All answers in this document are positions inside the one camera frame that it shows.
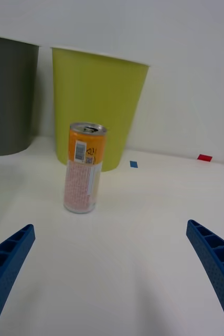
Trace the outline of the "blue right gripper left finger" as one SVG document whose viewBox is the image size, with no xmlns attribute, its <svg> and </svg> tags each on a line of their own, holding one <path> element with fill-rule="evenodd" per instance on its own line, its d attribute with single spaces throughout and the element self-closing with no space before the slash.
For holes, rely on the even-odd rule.
<svg viewBox="0 0 224 336">
<path fill-rule="evenodd" d="M 28 224 L 0 244 L 0 315 L 35 239 L 34 226 Z"/>
</svg>

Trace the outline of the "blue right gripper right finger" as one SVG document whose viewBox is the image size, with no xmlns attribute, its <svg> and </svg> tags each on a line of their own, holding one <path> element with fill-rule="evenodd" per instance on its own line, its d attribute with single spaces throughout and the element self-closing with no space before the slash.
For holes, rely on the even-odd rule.
<svg viewBox="0 0 224 336">
<path fill-rule="evenodd" d="M 194 220 L 186 236 L 200 259 L 224 311 L 224 240 Z"/>
</svg>

